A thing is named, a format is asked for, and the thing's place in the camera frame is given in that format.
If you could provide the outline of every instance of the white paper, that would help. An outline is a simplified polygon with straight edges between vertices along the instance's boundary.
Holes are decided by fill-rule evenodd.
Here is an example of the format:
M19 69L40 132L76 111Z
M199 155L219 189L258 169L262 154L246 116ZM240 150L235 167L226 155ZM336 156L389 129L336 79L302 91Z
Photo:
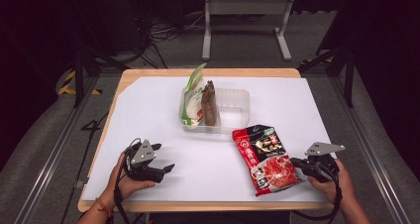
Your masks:
M250 92L249 126L274 127L291 157L305 158L314 142L330 143L304 78L205 77L216 87ZM256 197L248 167L231 136L187 133L178 109L188 77L141 77L117 98L109 128L81 197L94 200L105 188L112 167L136 138L161 143L150 167L175 164L157 186L136 192L142 201L325 201L309 182ZM301 171L300 177L306 180Z

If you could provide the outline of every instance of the table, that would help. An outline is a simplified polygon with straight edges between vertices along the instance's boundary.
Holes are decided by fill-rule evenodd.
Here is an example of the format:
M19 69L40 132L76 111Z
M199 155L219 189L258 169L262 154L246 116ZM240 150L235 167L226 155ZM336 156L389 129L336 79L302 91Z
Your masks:
M129 69L126 70L121 78L120 84L116 91L115 99L112 103L110 115L106 121L104 132L101 136L101 139L99 141L98 149L94 158L94 162L92 163L91 170L89 172L89 182L85 185L83 193L79 199L78 202L78 209L80 211L87 210L90 205L94 202L94 196L99 195L102 191L101 186L105 186L106 182L108 181L109 171L111 170L112 166L115 164L114 161L117 161L117 158L119 154L130 144L126 144L127 141L132 140L131 137L128 138L128 140L122 142L123 145L118 145L119 147L110 146L110 139L112 139L112 134L115 133L115 129L118 128L118 139L125 138L126 132L124 129L121 128L121 124L118 125L118 117L115 117L116 114L121 114L121 107L123 106L122 101L124 101L124 98L127 97L127 95L132 95L133 89L136 88L137 84L142 84L143 87L145 85L142 83L144 81L146 82L156 82L156 78L159 78L161 80L162 84L165 84L165 79L170 78L170 81L177 81L179 79L183 82L187 82L188 76L191 74L192 69ZM296 98L302 99L302 104L309 104L309 106L303 106L302 110L291 112L287 110L285 114L293 114L293 116L296 117L296 121L300 121L299 126L302 131L306 131L305 124L316 124L315 127L312 127L309 129L310 131L305 132L302 136L300 134L300 131L296 127L293 127L293 122L283 122L283 124L286 124L286 127L281 127L275 125L274 128L276 128L277 134L280 136L280 140L283 142L283 144L286 147L286 150L289 152L289 154L292 157L300 157L304 158L303 153L306 151L307 148L309 148L311 144L308 144L306 147L306 143L308 143L308 140L303 140L301 142L304 143L304 145L297 144L296 146L289 145L287 147L287 143L290 144L289 137L287 134L295 133L295 137L308 137L305 134L311 134L309 136L309 141L314 142L312 139L315 139L317 141L321 142L329 142L328 135L325 131L325 128L323 126L322 120L319 116L318 110L316 108L316 104L313 101L312 94L310 93L309 87L307 86L307 82L305 79L300 78L299 73L296 69L293 68L249 68L249 69L243 69L243 68L235 68L235 69L228 69L228 68L222 68L222 69L204 69L203 71L204 78L212 78L214 81L217 81L217 84L223 84L227 85L230 84L232 86L235 86L235 84L243 85L244 81L247 82L250 79L256 79L257 81L260 81L260 79L267 80L271 85L276 85L278 82L282 84L296 84L297 86L303 86L304 89L301 89L302 94L296 94ZM256 98L259 100L257 102L260 102L261 94L256 94L253 92L252 87L256 86L258 87L259 84L252 84L248 83L247 88L250 90L251 94L251 120L250 124L257 122L258 120L253 120L254 118L263 117L262 113L265 111L264 109L256 109L253 107L255 105ZM297 91L296 87L283 87L277 89L278 95L281 96L281 93L293 93ZM175 98L180 98L180 90L179 93L176 91L174 93ZM131 101L129 104L131 106L135 106L137 108L137 103L142 101ZM296 105L296 107L299 107L299 104L287 104L287 102L284 102L286 106L293 107ZM171 108L173 111L177 110L177 105L174 105L174 108ZM271 104L274 107L278 107L277 103ZM148 106L144 106L144 110L147 112L149 111L147 109ZM125 107L123 110L130 110L131 108ZM286 189L285 191L278 192L276 194L270 194L270 195L263 195L258 198L255 197L255 189L252 185L252 182L250 180L248 170L246 169L245 162L242 160L239 152L237 151L234 142L230 137L222 136L222 135L196 135L196 134L189 134L184 133L182 129L180 128L174 128L179 129L178 131L175 131L173 133L170 133L169 130L171 128L168 128L167 126L163 125L162 130L167 130L167 135L162 132L162 134L153 134L153 126L154 124L146 124L146 122L143 122L142 124L146 124L145 128L142 127L142 125L133 124L136 123L136 120L134 121L125 121L127 123L130 123L130 126L135 126L138 130L142 130L144 135L140 136L146 136L141 137L142 140L149 139L151 143L162 143L162 148L160 148L159 151L157 151L157 158L151 163L151 167L157 167L162 168L165 165L170 165L172 163L175 163L175 168L172 170L171 173L168 173L163 181L158 184L153 189L147 189L142 190L141 192L135 193L133 195L132 199L128 199L123 202L123 206L126 211L129 212L170 212L170 211L233 211L233 210L291 210L291 209L317 209L317 208L326 208L331 207L331 204L328 203L328 201L325 199L322 193L318 192L314 188L310 186L308 182L302 182L298 185L291 187L289 189ZM203 141L202 136L210 136L206 137L206 139ZM188 144L178 144L177 140L184 140L188 139L190 141L194 142L195 146L190 146ZM199 183L200 187L197 187L196 185L190 185L187 186L187 188L183 188L185 185L182 183L185 179L189 179L189 175L185 175L189 170L195 170L196 166L186 166L183 159L187 160L194 160L196 159L195 156L187 156L183 152L180 151L181 148L188 148L189 154L199 154L201 157L199 160L205 161L205 154L210 154L209 156L212 156L213 151L209 148L216 146L217 144L222 144L223 146L223 153L220 154L220 157L218 157L218 160L220 161L228 161L227 164L234 164L230 170L234 171L235 175L229 175L226 177L229 181L236 181L240 185L238 187L234 188L233 190L229 190L229 185L225 185L221 188L220 186L220 178L218 178L218 173L212 172L213 167L216 167L217 164L212 164L213 166L208 167L205 166L208 171L204 174L198 174L197 177L200 178L207 178L209 177L209 181L216 180L214 183L211 183L211 185L204 186L200 180L197 181ZM94 176L95 175L95 166L96 166L96 174L98 173L98 170L100 171L100 175L102 175L102 179L99 179L99 183L94 183ZM92 192L93 189L96 189L96 191L93 191L93 194L87 194L88 186L89 184L92 186L95 186L95 188L91 188L90 192ZM188 189L187 195L183 195L182 193L185 193L185 189ZM235 194L235 189L239 189L241 192L244 192L245 194L241 194L241 196L238 196ZM204 198L208 198L208 200L203 200L203 197L194 197L194 195L201 195L204 193L215 193L214 195L211 195L211 197L204 196ZM179 199L179 196L176 196L178 193L182 194L181 199Z

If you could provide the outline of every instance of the person's right hand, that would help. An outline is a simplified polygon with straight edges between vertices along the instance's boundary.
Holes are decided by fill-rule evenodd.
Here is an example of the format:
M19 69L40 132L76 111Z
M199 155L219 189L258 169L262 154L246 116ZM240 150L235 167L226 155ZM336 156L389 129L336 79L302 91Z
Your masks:
M355 189L353 187L352 178L350 177L349 172L340 160L336 159L336 163L340 170L339 183L342 189L343 198L355 197ZM308 176L308 181L313 187L324 192L328 200L334 204L334 200L336 199L336 184L333 180L328 182L320 182L315 177Z

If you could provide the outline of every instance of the brown object in container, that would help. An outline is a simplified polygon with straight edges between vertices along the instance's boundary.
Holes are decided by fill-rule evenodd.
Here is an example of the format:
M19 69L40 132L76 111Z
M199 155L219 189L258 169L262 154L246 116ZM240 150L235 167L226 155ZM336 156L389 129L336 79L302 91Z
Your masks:
M213 81L207 81L201 97L201 111L206 126L214 126L217 119L216 92Z

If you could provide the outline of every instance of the gray floor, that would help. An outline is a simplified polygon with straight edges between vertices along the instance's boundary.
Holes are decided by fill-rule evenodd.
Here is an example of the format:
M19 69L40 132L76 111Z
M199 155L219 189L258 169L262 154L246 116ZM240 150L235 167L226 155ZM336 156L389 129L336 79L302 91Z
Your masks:
M302 60L315 57L334 15L304 13L290 16L285 38L292 61L284 61L281 57L272 31L275 18L264 16L256 22L239 17L215 19L207 67L298 67ZM157 44L168 67L195 67L202 62L203 29L200 27L172 41ZM146 55L161 64L153 52L147 50ZM152 68L142 59L129 66ZM323 68L321 64L302 76L308 79L331 141L347 147L345 152L338 153L338 157L350 170L360 202L371 222L420 223L420 214L416 211L420 204L419 181L386 136L361 79L358 75L355 77L354 108L349 109L341 95L343 76L329 78ZM120 76L114 69L104 69L99 78L90 79L87 86L102 89L103 93L88 96L78 109L72 108L73 95L60 95L28 131L0 173L0 223L59 223L69 197L72 199L64 222L77 220L81 188L77 187L72 195L71 190L89 142L89 131L80 129L106 114ZM87 149L80 181L87 180L101 132L94 134ZM34 189L37 192L32 192L34 185L40 187ZM328 210L307 213L326 212ZM122 223L118 216L117 223ZM292 215L292 221L311 223L296 215ZM338 215L334 223L344 222Z

